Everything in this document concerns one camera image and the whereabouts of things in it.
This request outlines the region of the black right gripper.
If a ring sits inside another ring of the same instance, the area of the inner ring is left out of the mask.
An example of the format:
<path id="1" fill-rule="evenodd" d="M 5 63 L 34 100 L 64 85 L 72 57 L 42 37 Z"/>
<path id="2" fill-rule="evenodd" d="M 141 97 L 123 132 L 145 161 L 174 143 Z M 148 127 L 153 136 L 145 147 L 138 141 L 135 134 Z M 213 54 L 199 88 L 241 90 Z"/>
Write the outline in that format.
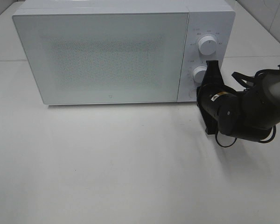
<path id="1" fill-rule="evenodd" d="M 217 132 L 218 121 L 236 120 L 236 91 L 222 81 L 218 60 L 206 61 L 206 72 L 197 91 L 197 105 L 208 135 Z"/>

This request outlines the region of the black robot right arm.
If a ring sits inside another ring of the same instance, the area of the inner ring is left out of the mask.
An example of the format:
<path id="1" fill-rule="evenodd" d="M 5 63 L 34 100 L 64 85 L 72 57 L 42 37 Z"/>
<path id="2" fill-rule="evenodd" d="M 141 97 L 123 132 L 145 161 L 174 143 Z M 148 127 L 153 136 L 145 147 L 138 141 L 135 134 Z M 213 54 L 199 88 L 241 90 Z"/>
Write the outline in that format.
<path id="1" fill-rule="evenodd" d="M 207 61 L 203 81 L 196 91 L 197 106 L 208 135 L 268 143 L 280 123 L 280 65 L 259 70 L 254 76 L 231 75 L 241 86 L 236 91 L 224 81 L 218 61 Z"/>

